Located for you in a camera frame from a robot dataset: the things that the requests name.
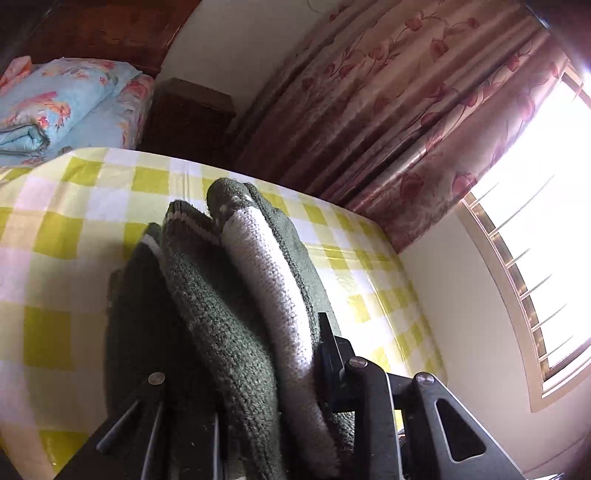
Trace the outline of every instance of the mattress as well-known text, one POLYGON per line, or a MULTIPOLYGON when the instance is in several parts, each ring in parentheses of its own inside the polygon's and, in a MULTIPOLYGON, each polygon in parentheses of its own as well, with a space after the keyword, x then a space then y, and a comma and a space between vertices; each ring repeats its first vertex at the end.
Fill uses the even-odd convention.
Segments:
POLYGON ((0 173, 0 443, 23 477, 52 478, 105 419, 107 285, 148 222, 219 177, 250 181, 291 219, 356 354, 389 372, 445 371, 380 228, 322 200, 206 165, 116 148, 0 173))

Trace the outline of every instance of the curtain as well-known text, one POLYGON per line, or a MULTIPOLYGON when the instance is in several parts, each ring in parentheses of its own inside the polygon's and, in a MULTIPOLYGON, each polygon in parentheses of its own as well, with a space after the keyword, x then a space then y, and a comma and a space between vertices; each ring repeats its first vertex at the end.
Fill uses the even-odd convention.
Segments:
POLYGON ((376 221, 401 251, 523 130, 567 59, 516 0, 358 0, 235 130, 234 169, 376 221))

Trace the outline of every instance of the window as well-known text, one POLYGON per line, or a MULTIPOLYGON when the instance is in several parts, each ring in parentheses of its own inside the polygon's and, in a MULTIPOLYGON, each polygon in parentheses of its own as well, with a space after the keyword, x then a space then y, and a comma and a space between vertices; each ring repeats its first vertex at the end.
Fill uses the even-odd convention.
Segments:
POLYGON ((591 368, 591 100, 573 71, 459 206, 508 309, 532 411, 591 368))

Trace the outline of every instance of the white stripe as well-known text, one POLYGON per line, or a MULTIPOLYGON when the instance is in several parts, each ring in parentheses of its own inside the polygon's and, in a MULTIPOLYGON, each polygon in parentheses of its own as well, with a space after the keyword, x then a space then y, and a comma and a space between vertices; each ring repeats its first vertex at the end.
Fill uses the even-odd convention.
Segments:
POLYGON ((156 240, 154 240, 154 237, 152 237, 146 233, 141 238, 141 240, 139 242, 146 245, 152 251, 152 253, 156 257, 156 259, 158 260, 158 265, 160 266, 160 271, 164 271, 163 270, 164 255, 162 253, 162 249, 160 248, 160 245, 158 245, 156 240))
POLYGON ((223 228, 222 245, 262 311, 273 341, 288 422, 309 468, 320 478, 339 473, 335 443, 314 389, 306 305, 262 212, 247 207, 223 228))
POLYGON ((191 228, 191 230, 195 231, 195 233, 198 234, 204 240, 207 240, 208 242, 213 243, 214 245, 220 244, 219 239, 213 233, 211 233, 211 232, 205 230, 205 228, 199 226, 195 222, 195 220, 193 220, 191 217, 189 217, 184 212, 168 213, 166 215, 166 218, 164 219, 164 223, 167 223, 170 220, 181 220, 182 222, 186 223, 187 226, 189 228, 191 228))

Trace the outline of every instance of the bolt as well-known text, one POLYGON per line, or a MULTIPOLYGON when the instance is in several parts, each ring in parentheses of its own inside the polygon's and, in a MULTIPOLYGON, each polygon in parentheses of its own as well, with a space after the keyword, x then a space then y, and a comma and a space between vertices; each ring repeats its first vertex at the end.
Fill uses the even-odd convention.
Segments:
POLYGON ((368 361, 360 356, 352 356, 349 358, 349 365, 354 368, 363 368, 368 366, 368 361))
POLYGON ((417 374, 417 382, 423 385, 430 385, 432 383, 435 383, 435 377, 426 372, 421 372, 417 374))
POLYGON ((164 383, 166 376, 162 372, 154 372, 148 377, 148 383, 150 385, 160 385, 164 383))

